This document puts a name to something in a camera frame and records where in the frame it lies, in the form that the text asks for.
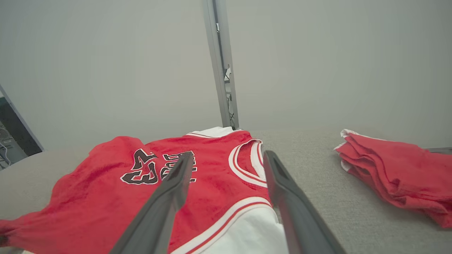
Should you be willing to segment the grey partition end frame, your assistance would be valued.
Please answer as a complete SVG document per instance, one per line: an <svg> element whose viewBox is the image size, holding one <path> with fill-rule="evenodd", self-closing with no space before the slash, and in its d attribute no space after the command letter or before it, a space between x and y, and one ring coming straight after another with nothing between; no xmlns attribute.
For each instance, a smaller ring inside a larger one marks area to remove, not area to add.
<svg viewBox="0 0 452 254"><path fill-rule="evenodd" d="M0 85L0 92L2 93L2 95L5 97L5 99L8 101L8 104L11 106L12 110L14 111L14 113L16 114L16 116L18 117L18 119L21 121L21 123L24 125L24 128L27 130L28 134L30 135L30 137L34 140L34 142L36 143L36 145L39 147L40 151L45 151L43 146L41 145L41 143L39 142L39 140L37 140L36 136L32 133L31 129L29 128L28 124L26 123L26 121L24 120L24 118L21 116L21 114L19 113L19 111L16 109L15 105L12 103L12 101L10 100L9 96L7 95L7 93L5 92L4 88Z"/></svg>

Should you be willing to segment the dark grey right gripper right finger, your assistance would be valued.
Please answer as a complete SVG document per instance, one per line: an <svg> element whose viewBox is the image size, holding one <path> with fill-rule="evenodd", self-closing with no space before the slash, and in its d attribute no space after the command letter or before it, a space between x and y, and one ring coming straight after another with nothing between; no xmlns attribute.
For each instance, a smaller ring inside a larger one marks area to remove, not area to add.
<svg viewBox="0 0 452 254"><path fill-rule="evenodd" d="M289 254L346 254L274 151L263 153L269 197L281 215Z"/></svg>

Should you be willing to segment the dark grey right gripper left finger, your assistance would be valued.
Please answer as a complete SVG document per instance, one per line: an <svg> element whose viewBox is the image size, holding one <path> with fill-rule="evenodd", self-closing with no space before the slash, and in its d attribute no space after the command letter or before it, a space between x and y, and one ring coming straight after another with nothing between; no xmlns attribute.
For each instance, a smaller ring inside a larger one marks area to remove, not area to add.
<svg viewBox="0 0 452 254"><path fill-rule="evenodd" d="M167 254L176 213L184 206L193 155L183 153L109 254Z"/></svg>

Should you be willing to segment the black computer tower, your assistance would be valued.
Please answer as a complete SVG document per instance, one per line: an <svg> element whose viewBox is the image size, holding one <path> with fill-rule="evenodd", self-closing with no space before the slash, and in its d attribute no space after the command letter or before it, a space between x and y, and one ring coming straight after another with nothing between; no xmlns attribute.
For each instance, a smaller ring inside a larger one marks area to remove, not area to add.
<svg viewBox="0 0 452 254"><path fill-rule="evenodd" d="M9 103L0 105L0 122L27 156L32 156L43 151Z"/></svg>

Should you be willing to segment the red shorts white hem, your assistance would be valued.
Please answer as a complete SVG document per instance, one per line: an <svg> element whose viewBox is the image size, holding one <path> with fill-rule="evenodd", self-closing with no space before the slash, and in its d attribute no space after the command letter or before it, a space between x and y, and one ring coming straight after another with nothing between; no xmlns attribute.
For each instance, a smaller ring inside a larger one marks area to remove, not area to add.
<svg viewBox="0 0 452 254"><path fill-rule="evenodd" d="M387 203L452 228L452 154L360 135L349 129L335 151L341 167Z"/></svg>

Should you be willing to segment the red basketball jersey black number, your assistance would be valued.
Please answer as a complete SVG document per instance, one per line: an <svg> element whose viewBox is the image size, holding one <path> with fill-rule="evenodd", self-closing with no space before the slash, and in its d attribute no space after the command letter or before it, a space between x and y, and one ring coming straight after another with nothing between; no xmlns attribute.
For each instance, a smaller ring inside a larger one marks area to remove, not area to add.
<svg viewBox="0 0 452 254"><path fill-rule="evenodd" d="M115 137L59 179L47 206L0 220L0 247L21 254L108 254L186 152L186 202L167 254L289 254L267 190L262 141L213 127L144 144Z"/></svg>

